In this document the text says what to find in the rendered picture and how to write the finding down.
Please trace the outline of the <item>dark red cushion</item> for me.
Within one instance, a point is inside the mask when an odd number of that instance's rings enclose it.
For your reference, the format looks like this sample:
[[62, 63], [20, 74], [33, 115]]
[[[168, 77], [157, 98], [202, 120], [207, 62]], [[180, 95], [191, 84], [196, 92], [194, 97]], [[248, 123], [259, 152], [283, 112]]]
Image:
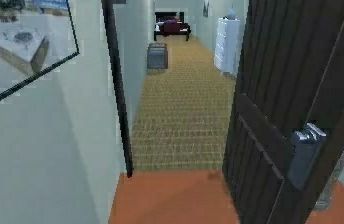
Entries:
[[162, 26], [164, 34], [170, 34], [180, 31], [180, 24], [176, 20], [166, 20]]

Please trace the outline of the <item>dark brown room door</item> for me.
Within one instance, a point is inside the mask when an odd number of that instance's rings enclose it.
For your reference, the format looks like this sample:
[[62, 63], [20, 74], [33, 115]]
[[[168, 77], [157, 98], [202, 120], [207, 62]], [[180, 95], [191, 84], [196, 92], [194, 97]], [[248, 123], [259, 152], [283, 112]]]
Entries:
[[[302, 190], [291, 136], [327, 134]], [[237, 224], [306, 224], [344, 152], [344, 0], [249, 0], [223, 176]]]

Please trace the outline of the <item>grey bin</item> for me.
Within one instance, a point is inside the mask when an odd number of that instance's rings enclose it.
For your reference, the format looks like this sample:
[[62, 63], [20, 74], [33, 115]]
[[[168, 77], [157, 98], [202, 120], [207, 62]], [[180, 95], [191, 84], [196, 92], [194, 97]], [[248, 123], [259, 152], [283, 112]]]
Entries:
[[147, 49], [148, 69], [167, 69], [168, 50], [165, 43], [151, 43]]

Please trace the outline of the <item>white chest of drawers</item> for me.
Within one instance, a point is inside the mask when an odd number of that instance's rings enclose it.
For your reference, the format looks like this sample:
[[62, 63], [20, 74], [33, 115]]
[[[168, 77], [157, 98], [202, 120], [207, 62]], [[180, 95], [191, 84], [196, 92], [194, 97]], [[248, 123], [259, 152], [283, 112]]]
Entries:
[[214, 65], [222, 73], [233, 73], [240, 20], [218, 19]]

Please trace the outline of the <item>black framed wall picture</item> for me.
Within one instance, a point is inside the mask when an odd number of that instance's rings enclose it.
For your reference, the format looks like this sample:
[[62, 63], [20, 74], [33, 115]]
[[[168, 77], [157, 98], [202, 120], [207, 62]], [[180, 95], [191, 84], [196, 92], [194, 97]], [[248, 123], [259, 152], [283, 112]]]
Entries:
[[74, 0], [0, 0], [0, 101], [80, 53]]

